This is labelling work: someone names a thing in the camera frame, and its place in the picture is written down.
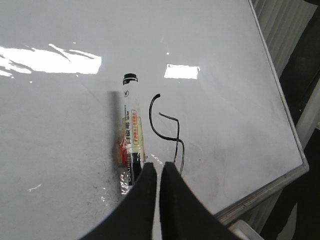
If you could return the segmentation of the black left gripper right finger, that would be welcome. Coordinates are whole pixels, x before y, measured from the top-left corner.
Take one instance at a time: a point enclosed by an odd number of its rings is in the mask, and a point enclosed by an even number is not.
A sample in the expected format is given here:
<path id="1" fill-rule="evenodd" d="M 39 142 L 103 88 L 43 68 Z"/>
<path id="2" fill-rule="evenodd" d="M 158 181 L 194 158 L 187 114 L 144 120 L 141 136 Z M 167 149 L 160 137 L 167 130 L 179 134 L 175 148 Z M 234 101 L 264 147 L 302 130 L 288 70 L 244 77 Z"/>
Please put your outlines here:
<path id="1" fill-rule="evenodd" d="M 239 239 L 196 198 L 172 162 L 162 170 L 159 214 L 163 240 Z"/>

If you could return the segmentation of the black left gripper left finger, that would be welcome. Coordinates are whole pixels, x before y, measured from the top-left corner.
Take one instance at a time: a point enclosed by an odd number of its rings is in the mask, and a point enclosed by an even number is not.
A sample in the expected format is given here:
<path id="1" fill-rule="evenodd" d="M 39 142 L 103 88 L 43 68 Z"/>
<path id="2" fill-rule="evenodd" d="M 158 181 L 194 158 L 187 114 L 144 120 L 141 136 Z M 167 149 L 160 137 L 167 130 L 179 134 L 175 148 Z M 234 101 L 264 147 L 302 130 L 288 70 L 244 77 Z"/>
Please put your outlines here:
<path id="1" fill-rule="evenodd" d="M 157 172 L 147 162 L 136 184 L 121 203 L 82 240 L 151 240 L 153 232 Z"/>

